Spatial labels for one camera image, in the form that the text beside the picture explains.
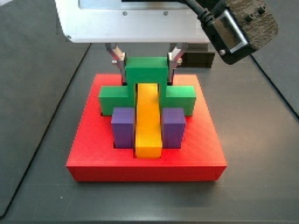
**purple block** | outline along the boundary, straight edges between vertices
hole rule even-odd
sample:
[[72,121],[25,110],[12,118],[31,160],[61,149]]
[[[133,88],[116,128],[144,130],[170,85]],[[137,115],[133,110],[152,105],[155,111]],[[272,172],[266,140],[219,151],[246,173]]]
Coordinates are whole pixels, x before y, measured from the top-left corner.
[[115,108],[111,125],[115,137],[115,147],[117,149],[133,149],[136,110],[133,108]]
[[183,108],[163,109],[163,148],[180,149],[183,143],[183,133],[186,119]]

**yellow bar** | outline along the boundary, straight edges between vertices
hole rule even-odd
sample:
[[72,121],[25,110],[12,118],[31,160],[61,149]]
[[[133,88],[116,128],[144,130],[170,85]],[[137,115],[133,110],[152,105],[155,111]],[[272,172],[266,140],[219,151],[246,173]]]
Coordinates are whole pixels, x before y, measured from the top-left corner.
[[163,151],[158,84],[137,84],[135,156],[159,158]]

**dark gray table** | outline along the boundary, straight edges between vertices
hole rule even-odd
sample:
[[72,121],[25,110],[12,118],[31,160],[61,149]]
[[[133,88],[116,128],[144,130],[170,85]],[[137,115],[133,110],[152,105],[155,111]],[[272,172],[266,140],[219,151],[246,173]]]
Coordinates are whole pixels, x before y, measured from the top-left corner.
[[[124,45],[164,55],[168,45]],[[299,221],[299,124],[251,58],[218,57],[199,74],[228,169],[202,183],[76,183],[65,161],[96,73],[116,73],[93,45],[75,75],[39,152],[0,221]]]

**green block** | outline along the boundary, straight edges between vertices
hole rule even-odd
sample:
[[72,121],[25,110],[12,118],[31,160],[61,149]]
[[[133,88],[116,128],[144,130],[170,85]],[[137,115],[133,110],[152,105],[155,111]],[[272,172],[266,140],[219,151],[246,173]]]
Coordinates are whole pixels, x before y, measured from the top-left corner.
[[162,108],[183,108],[186,116],[192,115],[196,92],[194,86],[168,86],[166,97],[162,99]]
[[136,98],[137,83],[158,83],[160,97],[166,95],[168,63],[166,57],[131,57],[125,61],[128,95]]
[[133,99],[128,97],[127,86],[101,87],[97,98],[103,116],[112,116],[113,108],[132,108],[135,106]]

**red base block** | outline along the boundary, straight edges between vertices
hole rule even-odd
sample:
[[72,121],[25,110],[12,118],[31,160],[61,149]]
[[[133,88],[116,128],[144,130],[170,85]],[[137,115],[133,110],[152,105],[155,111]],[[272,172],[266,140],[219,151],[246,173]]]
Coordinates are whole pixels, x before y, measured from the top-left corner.
[[198,99],[180,150],[162,158],[135,158],[133,150],[113,149],[111,116],[100,116],[99,89],[121,85],[120,75],[99,74],[91,88],[67,167],[77,181],[212,181],[227,167],[220,141],[196,75],[175,75],[174,85],[195,86]]

